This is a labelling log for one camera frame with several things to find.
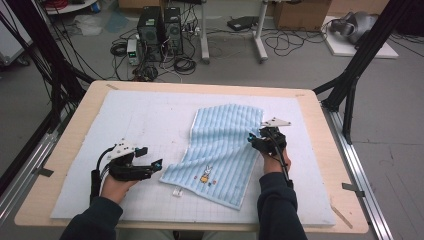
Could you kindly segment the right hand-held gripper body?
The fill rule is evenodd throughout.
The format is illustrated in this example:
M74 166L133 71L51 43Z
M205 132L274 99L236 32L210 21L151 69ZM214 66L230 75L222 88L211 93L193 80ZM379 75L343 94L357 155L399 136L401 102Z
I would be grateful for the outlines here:
M287 141L286 141L286 136L280 132L280 127L290 126L290 125L291 125L290 122L278 119L276 117L263 122L261 128L269 127L270 135L262 136L260 134L260 139L262 140L262 147L257 150L259 150L262 153L268 153L271 155L277 155L279 152L282 152L287 146Z

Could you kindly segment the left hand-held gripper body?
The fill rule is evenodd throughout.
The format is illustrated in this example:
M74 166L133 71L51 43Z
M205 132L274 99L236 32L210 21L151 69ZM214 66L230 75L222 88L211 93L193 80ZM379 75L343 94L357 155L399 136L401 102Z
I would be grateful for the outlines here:
M133 160L135 156L134 144L125 139L121 139L107 155L109 160L109 174L118 181L141 181L149 179L153 172L150 166L135 166Z

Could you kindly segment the blue striped towel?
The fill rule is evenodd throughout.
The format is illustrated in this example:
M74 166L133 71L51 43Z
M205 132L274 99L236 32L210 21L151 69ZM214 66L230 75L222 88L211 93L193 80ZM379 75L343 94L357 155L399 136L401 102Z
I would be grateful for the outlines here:
M252 106L199 109L181 162L169 165L160 181L239 210L258 158L248 137L259 132L262 118L263 110Z

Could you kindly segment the person's right hand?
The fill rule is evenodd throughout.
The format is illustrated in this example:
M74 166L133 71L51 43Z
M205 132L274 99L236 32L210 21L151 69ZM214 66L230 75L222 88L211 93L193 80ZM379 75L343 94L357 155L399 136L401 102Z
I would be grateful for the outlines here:
M291 160L290 160L290 158L287 154L287 151L284 150L282 152L282 154L283 154L286 166L287 166L287 170L290 170ZM263 172L265 174L283 171L282 165L280 164L279 161L276 160L275 157L272 157L272 156L270 156L268 154L264 154L264 153L262 153L262 157L264 159Z

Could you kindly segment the person's left hand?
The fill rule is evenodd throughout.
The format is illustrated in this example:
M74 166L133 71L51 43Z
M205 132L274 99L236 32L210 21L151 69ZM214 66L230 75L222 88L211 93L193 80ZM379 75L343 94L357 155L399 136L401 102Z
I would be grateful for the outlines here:
M129 189L135 184L137 184L137 181L118 181L108 175L104 180L100 196L119 204Z

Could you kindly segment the white foam mat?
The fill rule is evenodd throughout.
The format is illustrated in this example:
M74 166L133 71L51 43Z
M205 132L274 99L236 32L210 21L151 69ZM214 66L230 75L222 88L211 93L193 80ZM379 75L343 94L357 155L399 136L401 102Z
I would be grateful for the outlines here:
M66 175L52 218L70 219L88 207L91 170L103 168L109 162L107 155L125 139L136 147L148 148L148 153L135 159L135 164L148 165L162 159L163 168L129 191L122 203L123 220L257 223L258 180L262 175L259 152L239 210L160 181L169 165L181 162L189 146L196 112L226 104L262 109L259 129L274 117L291 123L280 127L280 131L287 138L294 163L289 176L297 194L300 221L308 227L334 225L335 217L297 98L124 90L112 90L106 95Z

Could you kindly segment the flat black device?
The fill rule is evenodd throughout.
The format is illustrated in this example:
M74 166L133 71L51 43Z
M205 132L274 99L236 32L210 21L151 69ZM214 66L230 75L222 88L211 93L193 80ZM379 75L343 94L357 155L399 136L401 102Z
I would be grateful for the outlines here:
M255 26L259 21L258 17L255 16L244 16L236 19L232 19L227 22L227 26L234 31L241 31L244 29L249 29L252 26Z

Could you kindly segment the brown cardboard box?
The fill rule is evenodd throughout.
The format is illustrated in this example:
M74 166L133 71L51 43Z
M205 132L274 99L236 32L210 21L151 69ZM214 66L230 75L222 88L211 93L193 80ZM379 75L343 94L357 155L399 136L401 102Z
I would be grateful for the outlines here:
M299 3L277 3L274 23L277 29L319 31L332 0L301 0Z

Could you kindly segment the black computer tower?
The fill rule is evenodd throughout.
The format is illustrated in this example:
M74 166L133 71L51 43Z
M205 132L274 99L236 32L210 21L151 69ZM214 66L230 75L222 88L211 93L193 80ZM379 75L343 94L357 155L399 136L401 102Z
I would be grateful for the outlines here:
M165 27L159 6L145 6L140 14L137 31L141 42L147 47L150 61L161 61L161 46L165 41Z
M183 41L180 8L165 8L164 23L168 49L171 50L174 55L181 55L183 53Z

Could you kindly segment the white floor board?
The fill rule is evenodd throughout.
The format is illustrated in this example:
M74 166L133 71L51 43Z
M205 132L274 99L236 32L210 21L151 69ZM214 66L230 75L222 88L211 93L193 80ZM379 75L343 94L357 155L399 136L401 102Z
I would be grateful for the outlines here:
M326 16L322 26L322 34L330 52L334 56L353 57L356 54L354 46L339 33L329 30L333 19L333 16ZM387 43L384 43L376 54L376 58L380 59L396 59L397 57L398 54Z

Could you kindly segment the grey rounded device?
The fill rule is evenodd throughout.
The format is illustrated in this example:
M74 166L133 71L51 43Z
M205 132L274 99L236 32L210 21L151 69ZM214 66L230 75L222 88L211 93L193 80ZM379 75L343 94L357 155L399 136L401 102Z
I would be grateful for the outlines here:
M367 12L349 12L344 17L330 22L330 31L338 32L351 44L357 44L374 26L378 17Z

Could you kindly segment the open cardboard box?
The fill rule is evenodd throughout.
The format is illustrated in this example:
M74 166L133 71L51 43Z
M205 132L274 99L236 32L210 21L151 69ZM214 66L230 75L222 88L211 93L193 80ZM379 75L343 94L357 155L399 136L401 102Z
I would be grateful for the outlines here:
M120 8L124 9L141 9L145 6L160 6L163 7L167 0L118 0Z

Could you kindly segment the white round table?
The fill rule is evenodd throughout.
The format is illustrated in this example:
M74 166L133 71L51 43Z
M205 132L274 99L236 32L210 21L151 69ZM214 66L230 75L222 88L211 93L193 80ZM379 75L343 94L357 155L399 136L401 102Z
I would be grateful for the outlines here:
M63 14L63 13L69 13L69 12L74 12L74 11L78 11L78 10L82 10L85 8L88 8L90 6L92 6L93 4L97 4L98 0L84 0L83 3L81 4L68 4L67 6L65 6L62 9L53 9L53 8L47 8L47 14L48 15L55 15L55 14Z

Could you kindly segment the white case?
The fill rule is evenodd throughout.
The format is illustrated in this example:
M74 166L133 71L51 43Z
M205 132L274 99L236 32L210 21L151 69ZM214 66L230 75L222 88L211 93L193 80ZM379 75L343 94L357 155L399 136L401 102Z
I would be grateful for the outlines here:
M26 41L28 45L31 45L33 41L21 23L18 20L15 20L15 23L20 36ZM23 52L24 48L22 45L16 40L14 36L12 36L6 26L0 21L0 64L9 66Z

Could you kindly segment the black frame post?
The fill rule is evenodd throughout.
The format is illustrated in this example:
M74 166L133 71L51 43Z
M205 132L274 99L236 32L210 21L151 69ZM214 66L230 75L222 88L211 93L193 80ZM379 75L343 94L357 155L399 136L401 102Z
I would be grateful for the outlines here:
M342 101L345 101L342 136L349 145L352 144L351 127L357 83L395 27L417 1L389 0L345 70L335 79L313 90L316 95L330 90L328 97L322 101L324 108L330 112L338 112Z
M51 86L50 101L52 110L50 112L50 128L54 128L61 122L62 109L67 104L78 104L85 95L86 91L79 80L91 84L95 79L75 68L65 59L45 20L41 17L32 0L5 1L29 34L45 61L45 64L43 64L42 60L29 48L29 45L20 34L17 31L12 31L15 39L33 59L42 78Z

